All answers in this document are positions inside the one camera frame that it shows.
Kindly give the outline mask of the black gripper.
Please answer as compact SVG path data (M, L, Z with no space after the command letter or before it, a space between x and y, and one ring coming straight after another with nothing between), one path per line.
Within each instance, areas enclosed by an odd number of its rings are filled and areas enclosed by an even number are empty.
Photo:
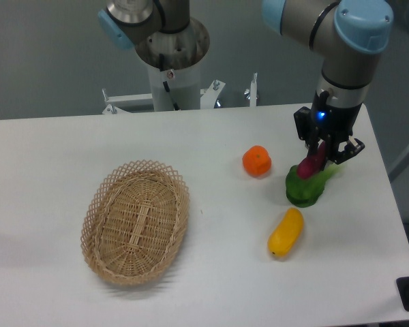
M365 144L354 138L353 125L367 95L368 86L346 89L319 83L311 107L313 130L308 139L307 156L318 152L320 139L329 138L329 161L339 165L358 155Z

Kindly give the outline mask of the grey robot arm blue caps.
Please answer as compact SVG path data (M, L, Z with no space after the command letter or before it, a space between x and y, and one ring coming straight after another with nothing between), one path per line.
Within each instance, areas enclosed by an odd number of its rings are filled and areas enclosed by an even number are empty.
M150 70L157 111L197 109L193 75L209 49L209 34L188 1L109 1L98 20L120 48L133 48ZM263 1L272 30L323 56L310 108L294 114L307 159L323 170L358 155L364 144L353 125L387 47L393 11L385 1Z

